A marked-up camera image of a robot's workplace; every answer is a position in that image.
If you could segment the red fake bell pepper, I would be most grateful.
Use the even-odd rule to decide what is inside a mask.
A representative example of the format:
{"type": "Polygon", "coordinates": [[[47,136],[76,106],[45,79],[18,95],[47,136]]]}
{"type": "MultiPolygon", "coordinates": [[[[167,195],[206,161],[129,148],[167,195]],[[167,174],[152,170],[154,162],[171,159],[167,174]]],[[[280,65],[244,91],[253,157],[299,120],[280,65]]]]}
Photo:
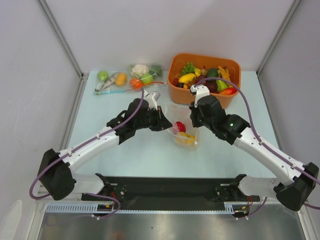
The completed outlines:
{"type": "Polygon", "coordinates": [[[180,132],[186,132],[186,126],[181,122],[181,121],[176,121],[174,124],[173,124],[173,126],[172,126],[172,128],[173,128],[173,131],[175,132],[175,133],[180,133],[180,132]]]}

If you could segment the clear zip top bag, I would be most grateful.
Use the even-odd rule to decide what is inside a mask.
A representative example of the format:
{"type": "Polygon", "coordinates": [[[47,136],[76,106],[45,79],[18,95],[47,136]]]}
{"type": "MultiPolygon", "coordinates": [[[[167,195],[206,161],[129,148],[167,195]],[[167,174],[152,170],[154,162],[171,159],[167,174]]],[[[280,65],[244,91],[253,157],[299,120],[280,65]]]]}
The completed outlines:
{"type": "Polygon", "coordinates": [[[188,135],[195,136],[196,144],[189,145],[189,146],[182,146],[182,145],[176,143],[176,141],[175,141],[175,135],[178,132],[174,132],[173,127],[167,129],[167,132],[171,135],[171,137],[176,145],[178,145],[182,148],[185,148],[185,149],[195,150],[199,145],[200,133],[199,133],[199,130],[197,128],[193,127],[193,125],[192,125],[192,121],[190,119],[191,110],[187,106],[177,105],[177,104],[172,104],[172,103],[168,103],[166,106],[169,108],[170,118],[168,120],[172,123],[172,126],[177,121],[182,122],[186,127],[185,133],[188,135]]]}

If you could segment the yellow fake pear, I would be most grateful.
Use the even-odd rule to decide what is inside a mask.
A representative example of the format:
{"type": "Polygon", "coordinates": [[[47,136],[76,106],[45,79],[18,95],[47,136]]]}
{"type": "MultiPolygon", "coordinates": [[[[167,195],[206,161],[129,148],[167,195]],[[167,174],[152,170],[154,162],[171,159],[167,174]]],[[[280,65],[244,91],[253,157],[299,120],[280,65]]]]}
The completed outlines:
{"type": "Polygon", "coordinates": [[[179,138],[177,134],[174,136],[174,139],[177,144],[181,146],[191,146],[197,143],[196,137],[194,135],[189,135],[189,138],[179,138]]]}

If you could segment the orange fake bell pepper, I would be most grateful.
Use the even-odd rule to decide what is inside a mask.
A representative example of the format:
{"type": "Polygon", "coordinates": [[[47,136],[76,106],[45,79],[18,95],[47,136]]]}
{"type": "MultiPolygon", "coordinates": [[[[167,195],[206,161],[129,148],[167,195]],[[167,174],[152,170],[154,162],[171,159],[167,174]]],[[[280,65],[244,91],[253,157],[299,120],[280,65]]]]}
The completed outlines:
{"type": "Polygon", "coordinates": [[[189,138],[189,135],[186,134],[186,133],[183,132],[183,131],[178,132],[176,136],[179,137],[179,138],[189,138]]]}

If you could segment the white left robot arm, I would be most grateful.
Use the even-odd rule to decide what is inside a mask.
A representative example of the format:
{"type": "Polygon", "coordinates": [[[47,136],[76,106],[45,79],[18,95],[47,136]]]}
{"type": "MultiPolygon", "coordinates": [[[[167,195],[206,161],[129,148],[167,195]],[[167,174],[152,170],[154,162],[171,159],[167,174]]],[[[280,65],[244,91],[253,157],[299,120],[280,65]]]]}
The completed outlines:
{"type": "Polygon", "coordinates": [[[102,152],[132,138],[138,130],[160,132],[171,127],[160,106],[150,106],[146,100],[136,98],[127,110],[91,138],[59,152],[47,150],[39,167],[39,181],[55,201],[70,194],[93,194],[97,199],[105,200],[110,195],[107,178],[99,173],[78,174],[77,170],[102,152]]]}

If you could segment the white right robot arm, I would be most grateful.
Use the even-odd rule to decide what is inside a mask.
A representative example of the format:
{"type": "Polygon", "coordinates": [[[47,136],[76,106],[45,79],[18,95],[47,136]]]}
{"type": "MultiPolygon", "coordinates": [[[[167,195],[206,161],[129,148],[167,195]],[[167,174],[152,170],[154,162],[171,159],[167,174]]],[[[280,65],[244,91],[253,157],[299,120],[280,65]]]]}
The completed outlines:
{"type": "Polygon", "coordinates": [[[206,127],[218,139],[228,142],[254,157],[268,168],[273,178],[240,174],[230,188],[231,196],[242,201],[247,196],[277,199],[283,206],[299,211],[316,186],[319,168],[312,162],[303,164],[268,145],[253,127],[236,114],[226,114],[213,95],[196,97],[190,105],[192,125],[206,127]]]}

